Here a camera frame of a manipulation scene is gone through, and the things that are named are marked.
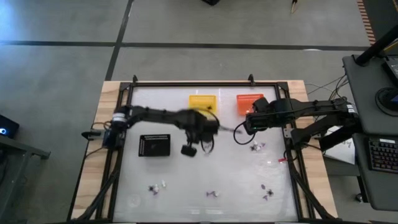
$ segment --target black keyboard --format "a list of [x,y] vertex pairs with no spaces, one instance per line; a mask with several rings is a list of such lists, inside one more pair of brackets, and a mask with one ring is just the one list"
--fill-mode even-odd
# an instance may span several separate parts
[[370,169],[398,174],[398,144],[391,140],[369,139]]

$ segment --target concrete floor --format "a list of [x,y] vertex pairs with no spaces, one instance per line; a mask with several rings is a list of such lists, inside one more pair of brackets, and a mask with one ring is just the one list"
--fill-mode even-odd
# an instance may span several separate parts
[[[135,0],[124,42],[368,46],[355,0]],[[127,0],[2,0],[0,40],[115,42]],[[112,47],[0,45],[0,114],[18,123],[17,139],[51,151],[33,160],[12,213],[30,223],[68,215]],[[341,58],[360,52],[122,48],[112,80],[301,79],[324,84],[343,75]],[[341,95],[352,100],[346,86]],[[327,90],[311,100],[329,97]],[[352,179],[332,177],[340,218],[398,219],[352,201]]]

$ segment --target red object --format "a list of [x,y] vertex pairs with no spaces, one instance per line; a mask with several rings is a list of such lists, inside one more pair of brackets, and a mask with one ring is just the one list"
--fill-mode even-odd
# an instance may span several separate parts
[[243,116],[247,113],[252,113],[253,103],[262,97],[264,97],[263,94],[236,95],[236,102],[238,103],[238,113]]

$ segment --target wooden table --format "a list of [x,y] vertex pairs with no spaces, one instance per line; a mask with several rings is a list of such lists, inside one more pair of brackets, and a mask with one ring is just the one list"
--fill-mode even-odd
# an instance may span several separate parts
[[[302,80],[281,80],[278,82],[287,82],[289,85],[290,97],[300,101],[308,101],[307,91]],[[120,82],[104,82],[101,97],[99,99],[98,108],[95,116],[95,122],[103,123],[112,119],[112,113],[116,106],[119,93]],[[296,121],[298,128],[305,128],[313,123],[312,117],[300,118]],[[94,128],[103,129],[102,125],[94,125]],[[102,140],[90,141],[87,153],[101,147]],[[318,141],[311,140],[310,144],[319,146]],[[79,217],[93,201],[100,190],[101,180],[103,176],[104,163],[106,158],[106,150],[98,151],[92,154],[84,163],[80,181],[78,183],[78,191],[73,206],[72,218]],[[302,151],[307,178],[311,191],[315,194],[319,202],[326,210],[337,217],[335,202],[330,189],[328,175],[326,173],[325,163],[321,151],[308,147]],[[107,193],[104,203],[104,214],[108,211],[110,190]],[[300,201],[302,203],[304,217],[308,217],[306,209],[305,197],[300,191]]]

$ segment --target yellow tray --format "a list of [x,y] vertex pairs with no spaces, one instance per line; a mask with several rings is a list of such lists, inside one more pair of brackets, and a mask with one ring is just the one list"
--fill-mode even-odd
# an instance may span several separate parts
[[[189,108],[208,110],[213,114],[217,113],[217,97],[215,95],[190,95]],[[206,111],[200,111],[207,117],[212,117]]]

